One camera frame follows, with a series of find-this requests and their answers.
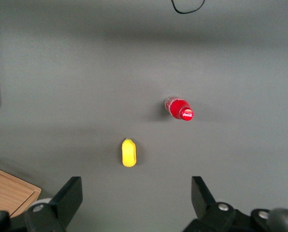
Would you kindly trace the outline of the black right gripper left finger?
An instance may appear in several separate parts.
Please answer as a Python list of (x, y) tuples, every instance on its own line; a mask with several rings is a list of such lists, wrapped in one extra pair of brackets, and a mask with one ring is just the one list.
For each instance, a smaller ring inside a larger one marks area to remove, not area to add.
[(82, 179), (73, 176), (53, 198), (33, 204), (24, 213), (27, 231), (65, 232), (82, 201)]

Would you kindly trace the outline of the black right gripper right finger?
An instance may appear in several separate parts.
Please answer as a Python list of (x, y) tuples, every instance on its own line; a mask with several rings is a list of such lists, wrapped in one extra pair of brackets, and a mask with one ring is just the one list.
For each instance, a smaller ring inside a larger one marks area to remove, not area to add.
[(228, 232), (236, 217), (232, 206), (216, 202), (200, 176), (192, 177), (191, 201), (197, 218), (184, 229), (185, 232)]

